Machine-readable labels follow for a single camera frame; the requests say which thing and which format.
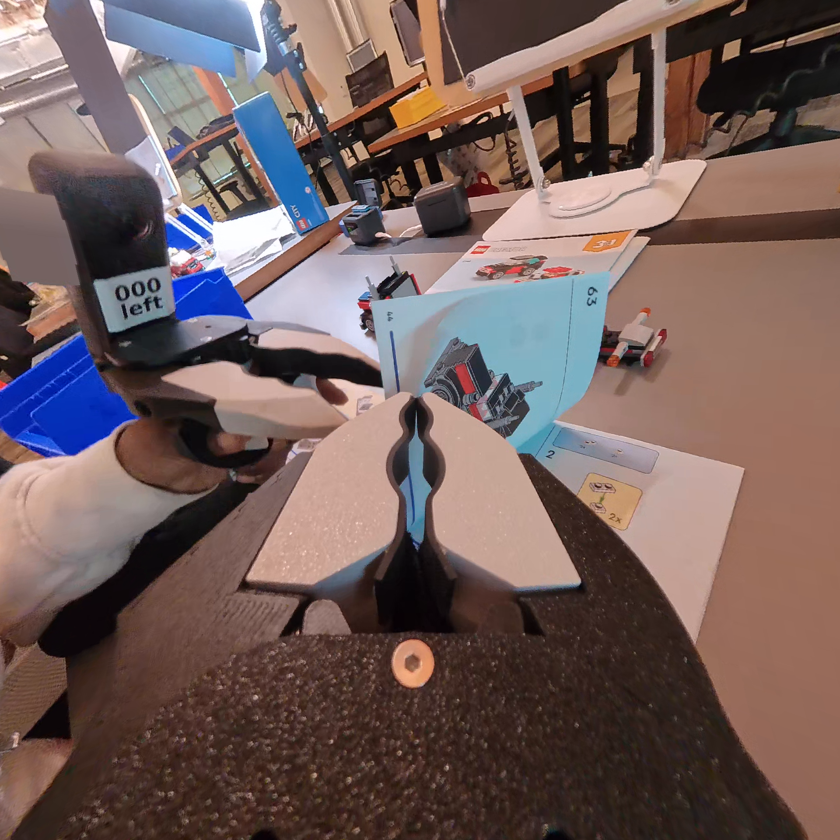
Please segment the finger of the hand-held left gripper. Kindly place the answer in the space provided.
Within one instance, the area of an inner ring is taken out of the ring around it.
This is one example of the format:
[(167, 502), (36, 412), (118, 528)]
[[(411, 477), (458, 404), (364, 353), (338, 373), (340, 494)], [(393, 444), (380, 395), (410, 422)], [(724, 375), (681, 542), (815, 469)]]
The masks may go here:
[(258, 438), (318, 438), (346, 417), (315, 388), (247, 373), (234, 363), (189, 366), (162, 376), (184, 416), (216, 431)]
[(257, 335), (249, 372), (292, 384), (302, 375), (382, 387), (380, 365), (354, 346), (325, 332), (270, 327)]

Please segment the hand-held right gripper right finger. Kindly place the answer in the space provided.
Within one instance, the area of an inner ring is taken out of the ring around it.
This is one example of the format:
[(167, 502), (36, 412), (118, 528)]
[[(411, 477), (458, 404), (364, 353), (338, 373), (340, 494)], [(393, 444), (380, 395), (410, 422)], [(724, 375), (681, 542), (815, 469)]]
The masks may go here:
[(433, 394), (420, 397), (425, 502), (420, 564), (444, 625), (480, 625), (524, 595), (581, 577), (518, 452)]

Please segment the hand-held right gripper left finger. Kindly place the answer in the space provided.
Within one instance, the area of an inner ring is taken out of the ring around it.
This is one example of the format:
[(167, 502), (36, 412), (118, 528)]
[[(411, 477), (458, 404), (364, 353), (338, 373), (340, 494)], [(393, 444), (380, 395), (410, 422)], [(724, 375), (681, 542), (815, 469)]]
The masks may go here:
[(246, 574), (254, 589), (338, 604), (349, 625), (395, 625), (413, 578), (401, 484), (416, 399), (397, 394), (324, 438)]

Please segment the lego instruction booklet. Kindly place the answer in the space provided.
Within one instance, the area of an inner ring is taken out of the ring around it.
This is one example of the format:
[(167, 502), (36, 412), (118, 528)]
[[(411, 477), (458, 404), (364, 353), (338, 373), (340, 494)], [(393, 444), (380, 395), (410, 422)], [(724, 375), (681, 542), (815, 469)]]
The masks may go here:
[(607, 274), (608, 287), (613, 289), (649, 241), (649, 237), (634, 230), (497, 243), (479, 241), (427, 293), (594, 274)]
[(617, 531), (693, 641), (743, 468), (559, 422), (597, 366), (609, 276), (371, 302), (385, 396), (433, 393), (533, 455)]

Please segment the black and red lego truck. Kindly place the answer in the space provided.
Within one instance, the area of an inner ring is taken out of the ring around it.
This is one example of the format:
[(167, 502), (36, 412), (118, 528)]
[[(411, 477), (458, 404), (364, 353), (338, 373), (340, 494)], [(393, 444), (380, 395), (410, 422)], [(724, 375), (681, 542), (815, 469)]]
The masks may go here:
[(373, 283), (369, 277), (365, 278), (367, 291), (358, 298), (360, 308), (360, 328), (362, 331), (375, 334), (375, 325), (371, 304), (374, 301), (394, 298), (416, 297), (422, 294), (414, 274), (402, 270), (394, 257), (390, 257), (392, 272), (379, 283)]

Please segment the blue lego box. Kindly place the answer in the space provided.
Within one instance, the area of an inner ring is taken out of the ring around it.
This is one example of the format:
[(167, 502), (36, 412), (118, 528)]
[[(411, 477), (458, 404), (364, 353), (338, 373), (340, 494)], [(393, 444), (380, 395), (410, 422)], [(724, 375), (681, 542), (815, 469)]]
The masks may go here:
[(273, 97), (262, 92), (237, 105), (233, 114), (297, 232), (306, 234), (326, 224), (329, 215)]

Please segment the small white red lego plane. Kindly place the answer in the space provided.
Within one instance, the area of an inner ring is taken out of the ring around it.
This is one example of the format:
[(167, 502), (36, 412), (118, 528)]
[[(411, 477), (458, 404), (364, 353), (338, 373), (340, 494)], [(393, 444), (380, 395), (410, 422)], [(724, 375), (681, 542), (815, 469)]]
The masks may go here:
[(650, 312), (650, 308), (642, 308), (621, 330), (611, 330), (605, 325), (598, 361), (611, 368), (622, 364), (650, 368), (668, 338), (666, 329), (655, 331), (648, 326)]

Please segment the closed lego instruction booklet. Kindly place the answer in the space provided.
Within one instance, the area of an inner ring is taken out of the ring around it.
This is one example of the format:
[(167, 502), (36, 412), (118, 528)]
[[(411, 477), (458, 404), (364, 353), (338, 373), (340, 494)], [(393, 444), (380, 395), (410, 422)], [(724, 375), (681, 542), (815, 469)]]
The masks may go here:
[(649, 237), (634, 230), (497, 243), (479, 241), (427, 293), (594, 274), (607, 274), (608, 287), (613, 289), (649, 241)]

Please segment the person's left hand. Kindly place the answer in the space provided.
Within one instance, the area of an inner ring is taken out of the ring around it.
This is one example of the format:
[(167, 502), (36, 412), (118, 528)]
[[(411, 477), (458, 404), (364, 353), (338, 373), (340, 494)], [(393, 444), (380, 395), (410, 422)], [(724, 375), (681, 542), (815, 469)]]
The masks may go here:
[[(119, 432), (114, 451), (121, 467), (132, 478), (175, 494), (209, 491), (229, 477), (225, 469), (182, 455), (178, 441), (174, 422), (141, 419)], [(238, 469), (235, 480), (247, 486), (262, 485), (285, 465), (294, 445), (290, 440), (275, 439), (264, 458)]]

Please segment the blue plastic bin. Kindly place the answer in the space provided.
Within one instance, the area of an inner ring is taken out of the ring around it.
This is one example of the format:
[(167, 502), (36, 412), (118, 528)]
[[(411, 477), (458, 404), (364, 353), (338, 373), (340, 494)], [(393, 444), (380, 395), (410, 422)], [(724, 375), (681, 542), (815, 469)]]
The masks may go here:
[(164, 223), (170, 250), (184, 251), (203, 264), (215, 258), (214, 223), (208, 213), (183, 204), (165, 212)]
[(172, 280), (175, 317), (185, 321), (202, 316), (252, 319), (244, 300), (223, 269), (209, 269)]
[(1, 428), (47, 458), (75, 455), (135, 419), (77, 335), (1, 391)]

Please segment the white paper sheets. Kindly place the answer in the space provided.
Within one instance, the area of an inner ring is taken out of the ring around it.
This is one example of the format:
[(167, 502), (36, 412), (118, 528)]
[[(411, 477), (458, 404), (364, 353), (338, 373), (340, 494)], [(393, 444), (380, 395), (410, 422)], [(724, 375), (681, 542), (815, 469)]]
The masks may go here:
[(238, 270), (273, 258), (300, 239), (287, 210), (278, 205), (247, 216), (214, 222), (213, 267)]

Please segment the small black blue charger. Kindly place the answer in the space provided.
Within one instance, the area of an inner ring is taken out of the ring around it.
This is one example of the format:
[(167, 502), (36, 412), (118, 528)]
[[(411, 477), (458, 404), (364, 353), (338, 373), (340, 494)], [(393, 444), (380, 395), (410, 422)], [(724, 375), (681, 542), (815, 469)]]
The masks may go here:
[(364, 247), (390, 236), (385, 231), (382, 209), (377, 205), (355, 204), (342, 216), (339, 226), (351, 242)]

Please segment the grey desk mat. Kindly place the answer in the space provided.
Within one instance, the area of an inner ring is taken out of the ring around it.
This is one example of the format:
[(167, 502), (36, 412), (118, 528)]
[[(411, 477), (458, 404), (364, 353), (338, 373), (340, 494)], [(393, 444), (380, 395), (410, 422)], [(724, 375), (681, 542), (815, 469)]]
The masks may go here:
[(373, 245), (357, 245), (349, 237), (340, 235), (333, 240), (343, 256), (388, 256), (421, 254), (457, 254), (463, 255), (469, 247), (482, 239), (478, 230), (467, 231), (452, 236), (379, 238)]

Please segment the dark grey cube device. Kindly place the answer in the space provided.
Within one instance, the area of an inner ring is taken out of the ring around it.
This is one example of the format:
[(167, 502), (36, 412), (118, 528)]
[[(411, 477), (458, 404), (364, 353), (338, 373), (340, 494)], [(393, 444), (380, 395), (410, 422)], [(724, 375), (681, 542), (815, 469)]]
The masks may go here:
[(448, 235), (469, 224), (471, 209), (462, 177), (421, 189), (413, 199), (418, 222), (427, 237)]

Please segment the black tripod stand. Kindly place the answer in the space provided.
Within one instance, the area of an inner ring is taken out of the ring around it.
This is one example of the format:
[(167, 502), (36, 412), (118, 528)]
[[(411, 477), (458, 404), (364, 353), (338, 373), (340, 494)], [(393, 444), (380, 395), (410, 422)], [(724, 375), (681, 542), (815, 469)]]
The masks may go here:
[(276, 1), (265, 1), (260, 10), (260, 19), (266, 40), (266, 70), (270, 75), (284, 80), (283, 72), (288, 71), (294, 81), (300, 98), (314, 121), (319, 138), (332, 161), (335, 171), (346, 188), (351, 199), (357, 197), (354, 181), (341, 155), (339, 142), (328, 127), (328, 122), (317, 103), (312, 90), (305, 78), (305, 62), (299, 55), (297, 47), (291, 44), (291, 36), (296, 26), (286, 27), (282, 24), (281, 8)]

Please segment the yellow box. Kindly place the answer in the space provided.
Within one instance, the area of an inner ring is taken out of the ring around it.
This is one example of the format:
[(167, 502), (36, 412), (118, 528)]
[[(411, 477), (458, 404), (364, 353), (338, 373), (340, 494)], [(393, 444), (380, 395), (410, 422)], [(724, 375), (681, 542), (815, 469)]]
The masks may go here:
[(420, 87), (389, 106), (389, 112), (398, 130), (404, 130), (444, 110), (446, 103), (429, 86)]

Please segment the white stand with black panel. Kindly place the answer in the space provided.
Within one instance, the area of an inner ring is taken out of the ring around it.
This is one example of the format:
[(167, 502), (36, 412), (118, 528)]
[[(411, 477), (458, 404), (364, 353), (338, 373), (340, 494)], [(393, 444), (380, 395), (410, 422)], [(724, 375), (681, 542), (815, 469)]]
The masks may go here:
[[(705, 174), (703, 160), (665, 162), (667, 27), (702, 2), (436, 2), (441, 44), (471, 93), (507, 93), (533, 188), (485, 233), (489, 242), (647, 230), (674, 219)], [(539, 162), (522, 85), (603, 48), (648, 35), (653, 150), (641, 167), (551, 183)]]

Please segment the black office chair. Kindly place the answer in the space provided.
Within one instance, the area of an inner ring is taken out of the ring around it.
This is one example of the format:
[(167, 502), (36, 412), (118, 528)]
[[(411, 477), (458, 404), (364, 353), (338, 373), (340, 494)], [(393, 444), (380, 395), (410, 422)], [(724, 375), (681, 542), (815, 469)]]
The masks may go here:
[(763, 110), (771, 111), (773, 120), (766, 133), (738, 144), (731, 140), (726, 150), (710, 158), (837, 140), (837, 130), (799, 124), (797, 119), (799, 108), (838, 93), (838, 35), (720, 63), (710, 70), (696, 99), (700, 112), (721, 115), (712, 128), (723, 130), (735, 117), (750, 119)]

